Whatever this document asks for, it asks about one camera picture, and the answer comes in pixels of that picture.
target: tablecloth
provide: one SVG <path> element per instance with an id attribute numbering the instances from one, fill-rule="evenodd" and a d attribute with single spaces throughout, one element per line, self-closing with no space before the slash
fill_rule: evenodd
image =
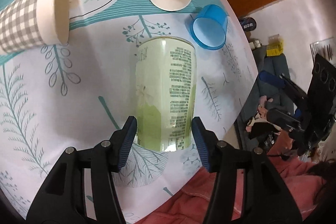
<path id="1" fill-rule="evenodd" d="M 3 9 L 13 0 L 0 0 Z M 228 15 L 218 51 L 200 48 L 186 25 L 202 7 Z M 63 151 L 91 148 L 136 115 L 137 47 L 159 35 L 193 43 L 197 57 L 194 115 L 223 138 L 257 75 L 252 53 L 226 0 L 192 0 L 171 13 L 149 0 L 70 0 L 67 45 L 0 56 L 0 187 L 25 218 L 39 187 Z M 201 167 L 194 143 L 177 152 L 133 144 L 114 174 L 125 220 L 134 223 L 176 193 Z M 94 218 L 90 172 L 85 171 L 88 216 Z"/>

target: gray and white checkered pattern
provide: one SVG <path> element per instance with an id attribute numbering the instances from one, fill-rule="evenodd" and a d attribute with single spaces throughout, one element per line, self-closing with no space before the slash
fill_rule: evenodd
<path id="1" fill-rule="evenodd" d="M 10 53 L 44 42 L 37 27 L 37 0 L 14 0 L 0 12 L 0 47 Z"/>

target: white floor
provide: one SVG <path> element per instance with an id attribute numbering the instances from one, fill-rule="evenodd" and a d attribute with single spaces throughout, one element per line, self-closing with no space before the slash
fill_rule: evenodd
<path id="1" fill-rule="evenodd" d="M 310 43 L 336 37 L 336 0 L 282 0 L 249 16 L 257 22 L 252 38 L 264 45 L 276 34 L 284 39 L 291 79 L 307 91 L 313 68 Z"/>

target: checkered paper cup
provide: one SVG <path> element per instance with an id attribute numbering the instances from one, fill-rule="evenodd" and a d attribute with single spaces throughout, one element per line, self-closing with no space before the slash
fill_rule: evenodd
<path id="1" fill-rule="evenodd" d="M 44 44 L 65 44 L 69 0 L 14 0 L 0 11 L 0 55 Z"/>

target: blue cup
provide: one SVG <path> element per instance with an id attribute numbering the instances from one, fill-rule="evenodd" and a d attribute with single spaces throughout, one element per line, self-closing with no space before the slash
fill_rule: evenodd
<path id="1" fill-rule="evenodd" d="M 227 14 L 219 6 L 204 7 L 189 26 L 189 33 L 202 48 L 218 50 L 225 45 Z"/>

